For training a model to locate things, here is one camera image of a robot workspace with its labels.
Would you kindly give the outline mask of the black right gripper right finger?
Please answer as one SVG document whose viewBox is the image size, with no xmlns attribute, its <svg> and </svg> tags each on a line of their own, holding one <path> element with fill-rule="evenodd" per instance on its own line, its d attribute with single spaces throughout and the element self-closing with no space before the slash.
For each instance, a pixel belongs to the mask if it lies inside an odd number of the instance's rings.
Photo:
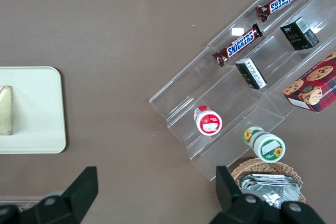
<svg viewBox="0 0 336 224">
<path fill-rule="evenodd" d="M 263 223 L 264 203 L 251 194 L 243 194 L 228 168 L 216 167 L 216 193 L 222 208 L 211 223 Z"/>
</svg>

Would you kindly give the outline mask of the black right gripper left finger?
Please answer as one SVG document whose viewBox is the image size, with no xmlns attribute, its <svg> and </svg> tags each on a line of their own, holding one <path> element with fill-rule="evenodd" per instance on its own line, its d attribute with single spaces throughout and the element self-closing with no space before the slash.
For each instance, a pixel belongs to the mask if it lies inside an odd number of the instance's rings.
<svg viewBox="0 0 336 224">
<path fill-rule="evenodd" d="M 36 206 L 36 222 L 81 223 L 97 194 L 97 168 L 86 167 L 61 195 L 46 197 Z"/>
</svg>

